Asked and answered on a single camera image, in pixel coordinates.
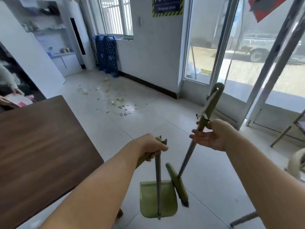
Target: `green broom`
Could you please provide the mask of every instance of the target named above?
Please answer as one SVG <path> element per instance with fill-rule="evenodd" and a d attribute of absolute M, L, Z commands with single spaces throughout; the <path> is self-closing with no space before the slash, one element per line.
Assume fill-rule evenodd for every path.
<path fill-rule="evenodd" d="M 211 92 L 211 96 L 208 99 L 208 103 L 204 106 L 204 108 L 202 109 L 202 112 L 200 114 L 201 117 L 200 117 L 198 128 L 197 128 L 199 131 L 203 131 L 204 127 L 207 127 L 208 122 L 210 121 L 212 112 L 214 111 L 223 90 L 224 90 L 224 84 L 216 83 L 214 85 L 212 92 Z M 184 184 L 182 182 L 181 175 L 182 175 L 187 163 L 189 162 L 189 159 L 195 149 L 195 146 L 196 146 L 196 143 L 192 140 L 192 142 L 189 146 L 189 149 L 185 155 L 184 161 L 181 165 L 179 174 L 177 174 L 177 172 L 175 171 L 175 169 L 173 168 L 173 166 L 170 163 L 166 163 L 166 165 L 165 165 L 167 168 L 167 171 L 170 175 L 170 178 L 176 188 L 178 196 L 181 199 L 181 203 L 184 207 L 189 207 L 189 197 L 188 197 L 188 193 L 186 192 L 186 189 L 184 187 Z"/>

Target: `sign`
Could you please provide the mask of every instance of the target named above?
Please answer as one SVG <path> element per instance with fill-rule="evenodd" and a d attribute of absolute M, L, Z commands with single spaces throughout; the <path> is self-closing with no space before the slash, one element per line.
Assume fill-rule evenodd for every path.
<path fill-rule="evenodd" d="M 286 0 L 249 0 L 250 11 L 253 11 L 259 23 Z"/>
<path fill-rule="evenodd" d="M 181 15 L 183 12 L 183 0 L 152 0 L 152 16 Z"/>

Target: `blue pallet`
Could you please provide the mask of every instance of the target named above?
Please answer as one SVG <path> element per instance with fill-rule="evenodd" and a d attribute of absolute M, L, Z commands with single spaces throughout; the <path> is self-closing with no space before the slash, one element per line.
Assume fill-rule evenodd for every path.
<path fill-rule="evenodd" d="M 94 36 L 99 70 L 118 77 L 115 37 Z"/>

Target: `vehicle wheel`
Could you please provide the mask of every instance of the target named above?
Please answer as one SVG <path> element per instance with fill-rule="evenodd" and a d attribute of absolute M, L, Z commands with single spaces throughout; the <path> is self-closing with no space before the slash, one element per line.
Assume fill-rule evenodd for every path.
<path fill-rule="evenodd" d="M 264 50 L 253 50 L 250 51 L 251 62 L 264 62 L 266 58 L 266 51 Z"/>

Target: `wooden table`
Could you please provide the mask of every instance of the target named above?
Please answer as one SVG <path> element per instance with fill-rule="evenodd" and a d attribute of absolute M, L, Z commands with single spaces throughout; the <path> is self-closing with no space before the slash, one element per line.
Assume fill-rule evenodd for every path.
<path fill-rule="evenodd" d="M 0 114 L 0 228 L 18 227 L 103 159 L 62 96 Z"/>

